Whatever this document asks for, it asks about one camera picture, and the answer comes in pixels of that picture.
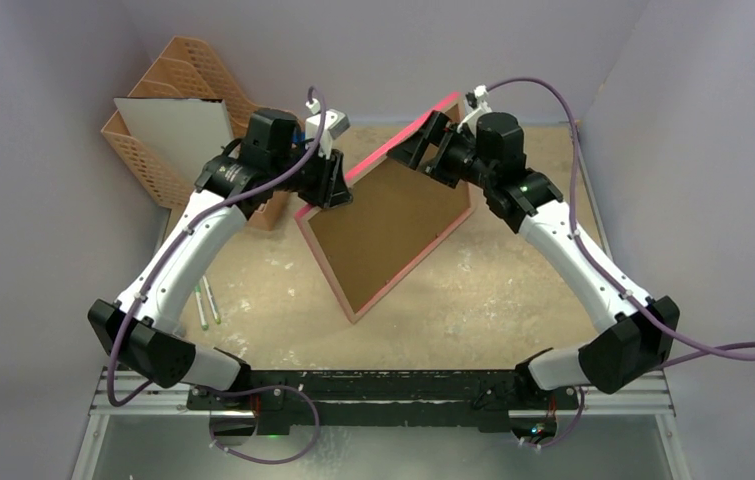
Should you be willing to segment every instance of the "table surface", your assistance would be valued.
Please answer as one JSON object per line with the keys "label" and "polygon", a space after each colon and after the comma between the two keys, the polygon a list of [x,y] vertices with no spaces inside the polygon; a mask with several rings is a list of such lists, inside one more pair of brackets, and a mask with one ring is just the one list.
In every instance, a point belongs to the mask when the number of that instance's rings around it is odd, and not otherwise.
{"label": "table surface", "polygon": [[[352,127],[337,143],[345,169],[400,130]],[[567,196],[568,130],[525,130],[528,166]],[[591,339],[592,324],[563,280],[473,190],[477,208],[469,219],[355,325],[294,222],[303,202],[293,196],[275,230],[245,229],[221,249],[207,278],[222,324],[207,310],[203,331],[189,298],[181,317],[187,338],[259,369],[512,368],[544,348]],[[598,241],[582,182],[578,195],[578,220]]]}

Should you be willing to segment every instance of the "black mounting plate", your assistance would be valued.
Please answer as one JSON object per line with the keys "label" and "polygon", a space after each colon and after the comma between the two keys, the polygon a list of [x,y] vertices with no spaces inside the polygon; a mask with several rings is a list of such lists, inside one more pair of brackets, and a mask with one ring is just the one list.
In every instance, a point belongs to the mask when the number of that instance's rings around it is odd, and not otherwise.
{"label": "black mounting plate", "polygon": [[[287,385],[315,403],[322,425],[372,427],[476,427],[510,432],[510,411],[574,410],[566,388],[545,396],[521,396],[515,370],[253,370],[248,388]],[[285,435],[292,425],[312,425],[309,406],[297,394],[270,390],[253,400],[191,393],[189,410],[259,409],[259,435]]]}

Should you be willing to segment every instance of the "white board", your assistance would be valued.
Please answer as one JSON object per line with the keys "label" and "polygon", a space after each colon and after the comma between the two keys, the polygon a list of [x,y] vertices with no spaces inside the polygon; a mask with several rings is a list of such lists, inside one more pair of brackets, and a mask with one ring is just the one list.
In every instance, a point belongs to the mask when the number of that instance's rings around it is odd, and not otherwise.
{"label": "white board", "polygon": [[233,139],[221,100],[116,98],[130,135],[153,150],[188,182]]}

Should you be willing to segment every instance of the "pen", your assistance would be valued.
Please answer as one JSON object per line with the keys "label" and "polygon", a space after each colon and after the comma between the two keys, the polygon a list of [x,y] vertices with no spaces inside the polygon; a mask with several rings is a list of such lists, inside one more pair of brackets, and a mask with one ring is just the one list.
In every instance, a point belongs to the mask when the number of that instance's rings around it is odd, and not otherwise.
{"label": "pen", "polygon": [[209,324],[206,323],[206,317],[203,316],[203,301],[200,296],[200,284],[197,284],[194,287],[194,298],[197,300],[197,313],[200,315],[200,328],[208,330]]}
{"label": "pen", "polygon": [[221,325],[221,315],[218,313],[218,304],[215,303],[215,297],[212,295],[212,287],[209,286],[209,280],[206,275],[203,277],[203,286],[206,287],[206,298],[209,299],[209,307],[212,309],[212,319],[215,323]]}

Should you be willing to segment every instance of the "white cable clip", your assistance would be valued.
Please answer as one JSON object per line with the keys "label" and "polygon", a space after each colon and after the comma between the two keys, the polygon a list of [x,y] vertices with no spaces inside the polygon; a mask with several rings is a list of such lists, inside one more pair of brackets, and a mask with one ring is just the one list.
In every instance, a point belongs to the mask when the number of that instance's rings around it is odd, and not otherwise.
{"label": "white cable clip", "polygon": [[306,102],[306,108],[308,108],[313,115],[318,115],[318,112],[321,111],[321,102],[319,102],[317,98],[313,98]]}
{"label": "white cable clip", "polygon": [[474,96],[478,102],[489,102],[489,91],[486,90],[486,85],[478,85],[474,87]]}

